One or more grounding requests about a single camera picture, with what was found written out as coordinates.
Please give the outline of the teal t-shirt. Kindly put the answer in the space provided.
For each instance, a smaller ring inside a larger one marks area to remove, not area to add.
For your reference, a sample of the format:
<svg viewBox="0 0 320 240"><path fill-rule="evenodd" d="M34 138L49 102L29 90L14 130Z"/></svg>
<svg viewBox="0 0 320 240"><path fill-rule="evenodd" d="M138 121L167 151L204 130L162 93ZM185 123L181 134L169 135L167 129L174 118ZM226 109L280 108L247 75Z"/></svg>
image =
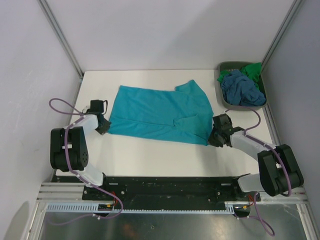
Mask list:
<svg viewBox="0 0 320 240"><path fill-rule="evenodd" d="M122 85L110 114L109 133L206 146L213 115L207 95L194 80L174 90Z"/></svg>

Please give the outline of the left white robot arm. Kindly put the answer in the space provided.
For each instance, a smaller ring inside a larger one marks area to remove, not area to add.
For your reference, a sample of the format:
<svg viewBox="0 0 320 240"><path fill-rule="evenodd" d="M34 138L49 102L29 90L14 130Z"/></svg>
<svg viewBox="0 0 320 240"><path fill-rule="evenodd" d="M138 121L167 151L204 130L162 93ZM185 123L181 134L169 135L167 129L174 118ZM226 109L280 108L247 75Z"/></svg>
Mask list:
<svg viewBox="0 0 320 240"><path fill-rule="evenodd" d="M50 132L50 165L54 170L74 174L88 187L93 188L93 194L100 200L110 196L111 188L104 184L105 175L97 170L89 162L89 151L86 137L93 132L101 136L106 134L111 122L106 120L105 114L108 109L108 101L95 99L91 100L89 106L82 111L72 108L72 112L65 112L53 106L54 101L60 101L72 105L60 98L49 100L52 110L63 115L78 116L68 126L54 128Z"/></svg>

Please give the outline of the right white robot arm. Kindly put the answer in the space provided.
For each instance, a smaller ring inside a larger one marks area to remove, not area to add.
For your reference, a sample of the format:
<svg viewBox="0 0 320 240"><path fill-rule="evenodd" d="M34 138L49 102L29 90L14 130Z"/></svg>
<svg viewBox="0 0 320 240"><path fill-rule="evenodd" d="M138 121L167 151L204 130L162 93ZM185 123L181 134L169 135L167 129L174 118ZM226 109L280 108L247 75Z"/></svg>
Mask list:
<svg viewBox="0 0 320 240"><path fill-rule="evenodd" d="M293 189L304 184L304 177L289 145L267 143L249 134L248 129L233 127L232 120L226 113L213 117L208 144L240 150L257 161L258 173L235 178L236 185L230 188L230 194L237 201L242 201L249 192L288 197Z"/></svg>

